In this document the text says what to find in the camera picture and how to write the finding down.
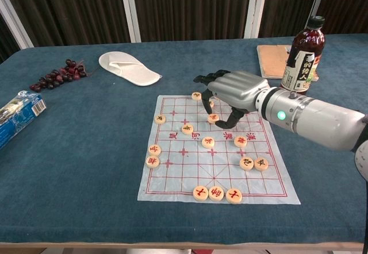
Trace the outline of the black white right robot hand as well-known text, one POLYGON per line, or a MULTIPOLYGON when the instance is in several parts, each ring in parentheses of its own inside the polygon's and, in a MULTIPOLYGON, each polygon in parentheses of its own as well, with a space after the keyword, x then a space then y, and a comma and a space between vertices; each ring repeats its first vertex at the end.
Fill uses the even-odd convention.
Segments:
POLYGON ((201 98, 208 114, 212 114, 210 97, 216 97, 231 107, 232 111, 226 121, 215 122, 221 129, 234 128, 245 114, 254 112, 258 94, 270 88, 265 78, 244 71, 218 70, 205 76, 198 75, 193 82, 206 85, 201 98))

